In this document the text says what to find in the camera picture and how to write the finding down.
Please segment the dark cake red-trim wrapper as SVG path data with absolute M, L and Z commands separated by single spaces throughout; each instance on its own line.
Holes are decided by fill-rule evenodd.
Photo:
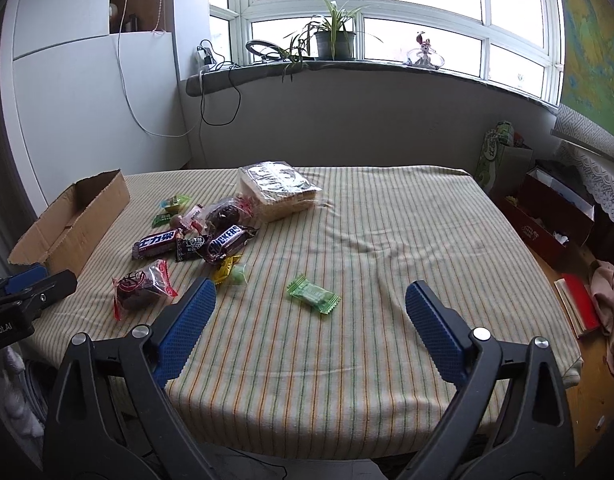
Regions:
M 113 279 L 113 313 L 120 321 L 130 312 L 140 311 L 161 298 L 176 298 L 177 290 L 170 282 L 168 262 L 157 259 L 122 278 Z

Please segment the Snickers bar English label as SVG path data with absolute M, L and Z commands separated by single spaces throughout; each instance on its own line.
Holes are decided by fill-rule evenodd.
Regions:
M 252 226 L 234 224 L 225 232 L 208 240 L 201 249 L 201 256 L 209 264 L 222 263 L 226 258 L 234 256 L 257 234 L 258 229 Z

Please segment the wafer biscuit pack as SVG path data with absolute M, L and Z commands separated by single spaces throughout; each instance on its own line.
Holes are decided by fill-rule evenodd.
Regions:
M 257 162 L 239 169 L 240 193 L 253 205 L 254 218 L 270 223 L 310 208 L 321 187 L 287 162 Z

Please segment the brown cardboard box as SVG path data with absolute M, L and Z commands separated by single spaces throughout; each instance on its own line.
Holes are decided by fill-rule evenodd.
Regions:
M 8 255 L 8 263 L 39 263 L 52 274 L 69 270 L 79 275 L 129 202 L 129 190 L 119 170 L 73 183 L 22 234 Z

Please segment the black cookie packet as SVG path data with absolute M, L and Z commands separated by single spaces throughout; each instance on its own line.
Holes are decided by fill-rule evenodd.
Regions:
M 181 237 L 176 240 L 176 261 L 191 261 L 205 255 L 206 238 L 202 235 Z

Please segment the red white small packet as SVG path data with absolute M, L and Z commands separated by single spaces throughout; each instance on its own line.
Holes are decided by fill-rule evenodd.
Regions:
M 178 229 L 183 234 L 203 235 L 205 233 L 204 207 L 192 206 L 184 214 L 175 214 L 169 221 L 171 229 Z

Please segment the small dark green packet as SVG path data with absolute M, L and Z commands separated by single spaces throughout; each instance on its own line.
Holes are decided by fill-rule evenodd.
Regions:
M 173 215 L 168 214 L 168 212 L 162 212 L 161 214 L 156 214 L 150 226 L 153 229 L 158 228 L 158 226 L 167 226 L 171 218 L 173 218 Z

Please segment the striped tablecloth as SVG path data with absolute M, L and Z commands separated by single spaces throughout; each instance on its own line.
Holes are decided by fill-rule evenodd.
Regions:
M 285 458 L 354 460 L 422 448 L 452 397 L 405 311 L 425 281 L 500 340 L 547 338 L 566 385 L 580 347 L 544 272 L 470 174 L 432 166 L 308 168 L 309 209 L 263 226 L 166 387 L 194 436 Z M 292 298 L 304 274 L 341 297 Z

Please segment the yellow green jelly cup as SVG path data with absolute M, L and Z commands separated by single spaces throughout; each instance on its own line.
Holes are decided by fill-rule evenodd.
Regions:
M 190 203 L 191 198 L 183 194 L 176 194 L 161 201 L 161 208 L 167 214 L 180 214 Z

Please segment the pink cloth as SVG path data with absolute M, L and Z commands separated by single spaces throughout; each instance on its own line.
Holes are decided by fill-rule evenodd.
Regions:
M 607 340 L 606 361 L 614 376 L 614 265 L 596 260 L 590 267 L 589 289 L 592 304 Z

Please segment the green shopping bag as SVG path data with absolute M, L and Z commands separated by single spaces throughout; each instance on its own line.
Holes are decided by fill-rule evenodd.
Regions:
M 532 158 L 533 150 L 511 122 L 498 122 L 485 133 L 474 179 L 490 197 L 510 194 L 521 185 Z

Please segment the white cabinet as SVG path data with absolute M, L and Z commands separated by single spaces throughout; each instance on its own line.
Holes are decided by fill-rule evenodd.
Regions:
M 171 32 L 122 32 L 110 0 L 8 0 L 0 89 L 8 143 L 32 210 L 119 169 L 179 169 L 191 148 Z

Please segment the white lace cloth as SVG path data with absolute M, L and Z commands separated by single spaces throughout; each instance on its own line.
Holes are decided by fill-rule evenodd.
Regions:
M 586 191 L 614 223 L 614 136 L 565 104 L 551 133 L 561 141 L 557 159 L 577 169 Z

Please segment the potted spider plant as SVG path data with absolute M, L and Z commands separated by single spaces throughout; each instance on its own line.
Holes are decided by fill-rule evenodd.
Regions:
M 289 35 L 290 42 L 282 49 L 282 59 L 286 62 L 282 77 L 305 70 L 311 56 L 311 42 L 316 39 L 317 48 L 323 47 L 324 61 L 353 61 L 356 33 L 347 24 L 354 21 L 364 6 L 347 9 L 335 0 L 322 0 L 327 8 L 326 14 L 313 14 L 309 21 L 297 32 Z

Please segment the wall map poster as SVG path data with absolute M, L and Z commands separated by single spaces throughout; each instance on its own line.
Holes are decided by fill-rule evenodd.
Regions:
M 561 0 L 564 76 L 561 103 L 614 139 L 614 6 L 610 0 Z

